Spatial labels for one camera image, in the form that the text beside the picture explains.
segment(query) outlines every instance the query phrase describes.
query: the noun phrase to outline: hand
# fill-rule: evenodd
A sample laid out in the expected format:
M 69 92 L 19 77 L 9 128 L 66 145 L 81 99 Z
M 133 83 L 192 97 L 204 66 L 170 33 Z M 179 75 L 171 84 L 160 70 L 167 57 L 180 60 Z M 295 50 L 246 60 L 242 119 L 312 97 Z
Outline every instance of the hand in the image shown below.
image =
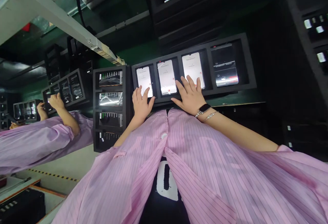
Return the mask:
M 140 122 L 141 124 L 145 121 L 146 117 L 149 115 L 151 109 L 153 108 L 155 97 L 153 96 L 149 104 L 147 103 L 147 97 L 149 92 L 149 87 L 145 90 L 144 96 L 141 96 L 142 86 L 136 88 L 132 95 L 132 102 L 134 108 L 134 117 L 133 120 Z
M 24 126 L 25 123 L 14 123 L 14 122 L 11 122 L 11 126 L 9 127 L 9 129 L 14 129 L 14 128 L 17 128 L 17 127 L 21 127 L 21 126 Z
M 171 100 L 184 111 L 195 116 L 197 115 L 199 108 L 206 104 L 202 95 L 201 80 L 197 78 L 197 86 L 195 86 L 194 81 L 189 75 L 187 75 L 187 79 L 181 76 L 181 81 L 184 87 L 177 80 L 175 83 L 179 89 L 182 102 L 176 98 L 171 98 Z
M 38 113 L 40 115 L 40 120 L 41 121 L 48 119 L 48 114 L 47 114 L 47 112 L 44 109 L 44 104 L 45 103 L 39 103 L 37 105 L 37 111 L 38 111 Z
M 57 93 L 57 95 L 56 94 L 51 95 L 51 97 L 49 99 L 49 103 L 50 103 L 51 107 L 53 107 L 55 110 L 65 109 L 64 102 L 60 98 L 60 93 Z

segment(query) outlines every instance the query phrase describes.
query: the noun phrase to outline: smartwatch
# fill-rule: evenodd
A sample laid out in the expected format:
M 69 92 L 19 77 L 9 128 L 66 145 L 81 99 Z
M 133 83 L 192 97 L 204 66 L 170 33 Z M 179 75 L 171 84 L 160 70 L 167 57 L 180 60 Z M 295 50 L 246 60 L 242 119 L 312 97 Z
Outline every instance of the smartwatch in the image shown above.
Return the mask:
M 206 111 L 208 111 L 211 108 L 209 104 L 204 104 L 202 107 L 199 108 L 197 115 L 195 117 L 197 118 L 199 115 L 204 114 Z

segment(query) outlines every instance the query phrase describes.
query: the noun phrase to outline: yellow black tape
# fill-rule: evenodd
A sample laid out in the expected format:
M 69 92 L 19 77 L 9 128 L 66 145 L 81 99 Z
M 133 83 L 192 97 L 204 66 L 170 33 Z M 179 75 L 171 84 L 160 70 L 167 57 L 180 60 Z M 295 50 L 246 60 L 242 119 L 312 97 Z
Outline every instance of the yellow black tape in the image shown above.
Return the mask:
M 74 178 L 70 178 L 70 177 L 65 177 L 65 176 L 60 176 L 60 175 L 57 175 L 57 174 L 51 174 L 51 173 L 43 172 L 43 171 L 40 171 L 40 170 L 35 170 L 35 169 L 28 169 L 28 170 L 29 171 L 32 171 L 32 172 L 36 172 L 36 173 L 41 173 L 41 174 L 46 174 L 46 175 L 54 176 L 54 177 L 61 178 L 61 179 L 64 179 L 64 180 L 70 180 L 70 181 L 74 181 L 74 182 L 79 182 L 80 181 L 78 179 L 74 179 Z

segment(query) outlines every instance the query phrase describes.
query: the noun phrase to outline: sleeve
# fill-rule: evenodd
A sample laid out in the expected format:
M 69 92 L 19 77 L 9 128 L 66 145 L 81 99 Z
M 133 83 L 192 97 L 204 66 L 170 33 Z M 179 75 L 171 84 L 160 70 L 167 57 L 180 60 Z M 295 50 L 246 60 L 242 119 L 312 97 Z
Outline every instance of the sleeve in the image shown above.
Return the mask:
M 260 153 L 310 188 L 317 196 L 328 219 L 328 164 L 285 145 L 276 152 Z
M 64 148 L 73 138 L 71 128 L 63 124 L 39 129 L 18 129 L 17 132 L 1 136 L 0 166 L 26 167 Z
M 74 187 L 56 214 L 52 224 L 76 224 L 78 222 L 80 206 L 85 193 L 88 191 L 90 181 L 97 180 L 97 177 L 101 175 L 102 168 L 106 167 L 112 161 L 118 148 L 119 147 L 112 147 L 96 157 L 90 171 L 87 172 L 87 174 L 81 179 L 76 187 Z

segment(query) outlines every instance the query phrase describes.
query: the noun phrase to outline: black watch face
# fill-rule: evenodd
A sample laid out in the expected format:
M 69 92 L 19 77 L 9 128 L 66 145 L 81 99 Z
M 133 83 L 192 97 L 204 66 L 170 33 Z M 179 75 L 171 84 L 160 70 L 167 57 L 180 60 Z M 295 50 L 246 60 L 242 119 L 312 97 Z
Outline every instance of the black watch face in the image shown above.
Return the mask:
M 204 104 L 202 107 L 199 108 L 199 111 L 204 113 L 206 112 L 211 106 L 209 104 Z

